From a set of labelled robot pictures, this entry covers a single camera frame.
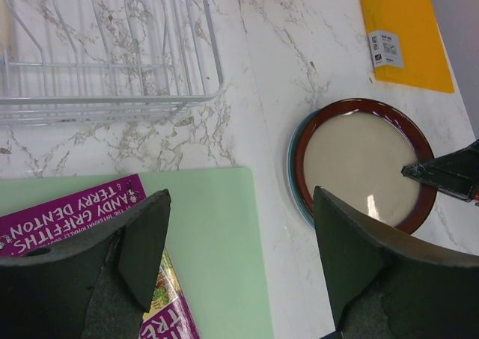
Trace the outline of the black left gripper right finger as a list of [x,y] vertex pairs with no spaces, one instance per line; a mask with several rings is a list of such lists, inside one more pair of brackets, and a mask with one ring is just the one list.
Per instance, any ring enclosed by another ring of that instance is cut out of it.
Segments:
[[425,242],[314,191],[333,338],[476,338],[478,257]]

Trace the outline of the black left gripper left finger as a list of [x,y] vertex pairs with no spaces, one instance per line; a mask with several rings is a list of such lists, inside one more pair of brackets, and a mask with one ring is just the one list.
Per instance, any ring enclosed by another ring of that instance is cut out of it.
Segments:
[[1,259],[2,338],[136,338],[150,310],[168,190],[75,236]]

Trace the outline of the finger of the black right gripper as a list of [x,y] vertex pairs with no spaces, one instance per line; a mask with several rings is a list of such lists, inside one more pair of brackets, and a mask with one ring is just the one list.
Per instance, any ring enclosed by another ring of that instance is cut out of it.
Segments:
[[465,202],[478,203],[478,140],[434,159],[406,165],[401,174]]

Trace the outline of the dark red rimmed plate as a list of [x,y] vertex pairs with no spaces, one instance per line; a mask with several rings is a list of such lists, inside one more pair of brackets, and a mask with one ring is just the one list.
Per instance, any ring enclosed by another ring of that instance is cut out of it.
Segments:
[[408,234],[433,208],[436,190],[401,174],[406,165],[433,159],[433,151],[418,126],[394,107],[369,99],[331,103],[317,110],[296,145],[296,188],[312,216],[318,186]]

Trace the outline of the watermelon pattern plate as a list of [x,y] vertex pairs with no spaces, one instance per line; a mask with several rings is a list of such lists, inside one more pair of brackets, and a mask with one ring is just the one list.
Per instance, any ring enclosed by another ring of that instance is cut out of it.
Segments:
[[308,124],[310,119],[315,116],[316,113],[317,110],[308,114],[294,129],[287,147],[286,155],[287,185],[291,201],[294,203],[297,213],[300,214],[305,223],[307,223],[308,226],[311,227],[313,230],[315,229],[313,216],[308,209],[308,206],[302,200],[302,196],[300,195],[299,190],[296,188],[294,154],[297,147],[296,142],[299,140],[299,136],[301,135],[304,127]]

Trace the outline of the purple treehouse book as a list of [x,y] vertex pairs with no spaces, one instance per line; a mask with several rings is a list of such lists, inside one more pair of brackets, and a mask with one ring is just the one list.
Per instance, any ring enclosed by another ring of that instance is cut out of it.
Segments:
[[[21,257],[119,216],[150,195],[136,174],[1,218],[1,259]],[[136,338],[197,338],[198,330],[171,265],[162,253],[150,310]]]

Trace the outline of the green clipboard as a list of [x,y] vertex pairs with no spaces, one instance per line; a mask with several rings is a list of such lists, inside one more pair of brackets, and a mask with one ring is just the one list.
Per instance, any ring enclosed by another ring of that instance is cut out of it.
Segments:
[[[197,338],[271,338],[253,176],[247,168],[137,174],[144,191],[168,190],[165,249]],[[120,179],[121,175],[3,180],[1,218]]]

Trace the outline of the orange plastic folder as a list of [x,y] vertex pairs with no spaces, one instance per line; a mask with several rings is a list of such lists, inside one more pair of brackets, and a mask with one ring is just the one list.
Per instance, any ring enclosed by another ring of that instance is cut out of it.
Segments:
[[431,0],[360,0],[377,80],[452,94]]

